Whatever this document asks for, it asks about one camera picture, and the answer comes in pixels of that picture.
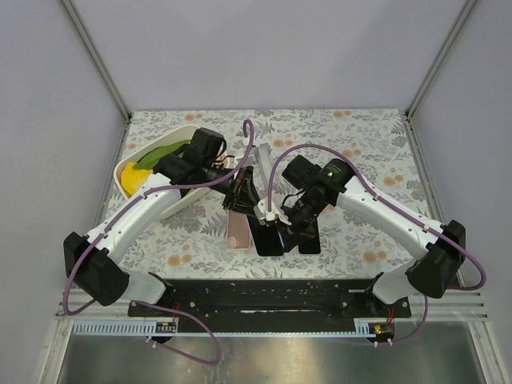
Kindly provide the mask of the black phone blue case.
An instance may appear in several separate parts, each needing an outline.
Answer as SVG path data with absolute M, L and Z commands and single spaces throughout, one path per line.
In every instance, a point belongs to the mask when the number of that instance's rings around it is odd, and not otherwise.
M 261 225 L 251 216 L 247 217 L 251 237 L 260 257 L 280 257 L 284 255 L 284 249 L 280 234 L 274 226 Z

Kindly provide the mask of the pink phone case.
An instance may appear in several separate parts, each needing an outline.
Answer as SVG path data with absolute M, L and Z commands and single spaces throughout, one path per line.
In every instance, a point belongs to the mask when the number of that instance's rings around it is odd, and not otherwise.
M 228 212 L 226 245 L 228 250 L 248 250 L 251 247 L 249 223 L 244 214 Z

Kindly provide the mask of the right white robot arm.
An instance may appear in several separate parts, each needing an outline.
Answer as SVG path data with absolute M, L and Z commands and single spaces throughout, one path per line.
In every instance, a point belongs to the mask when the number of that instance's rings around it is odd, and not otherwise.
M 367 288 L 381 302 L 394 304 L 412 294 L 441 298 L 451 287 L 465 260 L 466 229 L 460 222 L 442 224 L 413 212 L 358 178 L 339 158 L 320 167 L 299 155 L 282 176 L 303 192 L 284 210 L 292 242 L 311 236 L 317 216 L 327 206 L 337 206 L 369 221 L 412 256 L 412 262 L 378 274 Z

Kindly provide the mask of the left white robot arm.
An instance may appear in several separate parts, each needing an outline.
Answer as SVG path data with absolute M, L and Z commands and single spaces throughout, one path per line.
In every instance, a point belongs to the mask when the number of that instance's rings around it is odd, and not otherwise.
M 206 128 L 194 132 L 182 154 L 168 154 L 143 185 L 104 223 L 87 234 L 70 233 L 63 242 L 67 283 L 62 307 L 67 314 L 70 288 L 76 284 L 92 301 L 110 306 L 120 299 L 157 303 L 166 291 L 158 277 L 124 270 L 119 263 L 134 240 L 164 210 L 184 200 L 192 190 L 212 189 L 228 195 L 248 166 L 254 148 L 254 124 L 242 124 L 246 151 L 232 169 L 219 169 L 214 161 L 224 141 Z

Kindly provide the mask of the cream oval plastic tray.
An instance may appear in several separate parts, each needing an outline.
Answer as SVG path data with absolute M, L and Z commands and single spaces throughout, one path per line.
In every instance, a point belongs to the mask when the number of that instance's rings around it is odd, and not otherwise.
M 140 148 L 130 142 L 133 150 L 114 168 L 114 182 L 124 199 L 131 198 L 147 181 L 153 167 L 165 155 L 189 144 L 199 126 L 185 125 L 169 130 Z

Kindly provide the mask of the floral patterned table mat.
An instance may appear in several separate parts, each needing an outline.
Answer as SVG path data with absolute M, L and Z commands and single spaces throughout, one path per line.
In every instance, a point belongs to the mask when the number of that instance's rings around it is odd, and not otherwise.
M 324 165 L 338 151 L 380 190 L 428 214 L 403 114 L 396 109 L 137 111 L 122 156 L 185 125 L 221 133 L 228 152 L 235 154 L 244 147 L 246 119 L 254 124 L 257 143 L 270 147 L 272 158 L 293 148 Z M 293 251 L 260 257 L 254 249 L 228 250 L 227 213 L 222 196 L 211 191 L 171 218 L 152 223 L 131 244 L 121 265 L 164 278 L 371 278 L 410 260 L 392 238 L 356 214 L 328 206 L 318 224 L 318 255 Z

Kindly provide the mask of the green leaf toy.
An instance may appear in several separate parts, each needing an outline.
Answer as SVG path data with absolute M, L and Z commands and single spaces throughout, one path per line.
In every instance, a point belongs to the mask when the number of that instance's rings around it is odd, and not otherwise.
M 182 147 L 190 144 L 190 140 L 184 140 L 175 142 L 166 146 L 157 147 L 147 154 L 145 154 L 136 164 L 133 166 L 134 170 L 152 170 L 160 161 L 161 158 L 168 154 L 174 153 L 176 150 L 180 150 Z

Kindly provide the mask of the yellow cabbage toy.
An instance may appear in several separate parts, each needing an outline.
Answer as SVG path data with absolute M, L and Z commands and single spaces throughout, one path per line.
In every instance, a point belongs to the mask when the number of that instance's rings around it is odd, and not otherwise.
M 136 162 L 128 162 L 123 168 L 120 176 L 121 188 L 126 196 L 133 196 L 152 174 L 152 170 L 134 170 Z

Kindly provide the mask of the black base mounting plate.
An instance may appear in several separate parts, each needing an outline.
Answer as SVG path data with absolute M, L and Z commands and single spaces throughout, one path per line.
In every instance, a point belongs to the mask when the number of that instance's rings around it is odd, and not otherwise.
M 187 314 L 204 322 L 214 333 L 315 333 L 347 332 L 355 320 L 410 318 L 407 298 L 393 305 L 380 302 L 369 292 L 368 279 L 175 279 L 156 309 L 132 304 L 132 318 L 165 316 L 180 333 L 199 333 L 202 328 Z

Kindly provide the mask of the aluminium frame rail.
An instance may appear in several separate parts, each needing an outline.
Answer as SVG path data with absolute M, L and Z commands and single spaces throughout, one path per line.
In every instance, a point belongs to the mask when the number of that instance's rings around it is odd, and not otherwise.
M 113 103 L 117 107 L 118 112 L 123 117 L 123 120 L 128 122 L 131 119 L 132 112 L 126 104 L 117 85 L 115 84 L 113 77 L 111 76 L 106 64 L 104 63 L 104 60 L 102 59 L 102 56 L 96 47 L 94 40 L 92 39 L 91 34 L 88 31 L 88 28 L 84 23 L 74 1 L 58 0 L 58 4 L 69 20 L 74 32 L 78 37 L 78 40 L 82 45 L 82 48 L 86 52 L 88 58 L 91 60 L 104 87 L 109 93 Z

